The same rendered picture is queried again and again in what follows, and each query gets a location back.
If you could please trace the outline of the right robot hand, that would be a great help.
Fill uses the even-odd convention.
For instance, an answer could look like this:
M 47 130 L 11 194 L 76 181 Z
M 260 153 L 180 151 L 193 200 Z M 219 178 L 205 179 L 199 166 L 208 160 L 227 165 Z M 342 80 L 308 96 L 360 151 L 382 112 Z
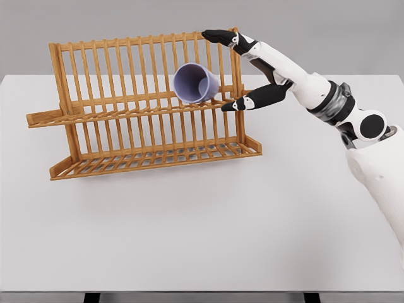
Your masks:
M 223 112 L 253 110 L 282 101 L 287 90 L 304 80 L 307 73 L 281 52 L 239 32 L 205 30 L 204 39 L 233 49 L 269 79 L 270 84 L 256 88 L 234 102 L 222 105 Z

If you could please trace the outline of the lilac plastic cup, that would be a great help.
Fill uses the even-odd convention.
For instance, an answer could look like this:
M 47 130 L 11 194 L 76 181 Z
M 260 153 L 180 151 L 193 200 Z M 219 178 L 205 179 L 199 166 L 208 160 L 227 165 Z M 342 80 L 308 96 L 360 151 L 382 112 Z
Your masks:
M 182 65 L 174 75 L 174 92 L 185 103 L 195 104 L 212 99 L 219 91 L 215 75 L 197 63 Z

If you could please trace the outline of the wooden dish rack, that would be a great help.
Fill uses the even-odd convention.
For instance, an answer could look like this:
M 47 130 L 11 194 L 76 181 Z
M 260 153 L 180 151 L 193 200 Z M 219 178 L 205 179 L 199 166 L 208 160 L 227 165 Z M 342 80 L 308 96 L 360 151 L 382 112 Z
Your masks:
M 69 156 L 53 180 L 253 157 L 261 144 L 240 112 L 221 106 L 245 93 L 240 57 L 199 32 L 49 46 L 59 108 L 27 115 L 30 128 L 64 126 Z M 207 101 L 186 104 L 173 76 L 202 64 L 219 82 Z

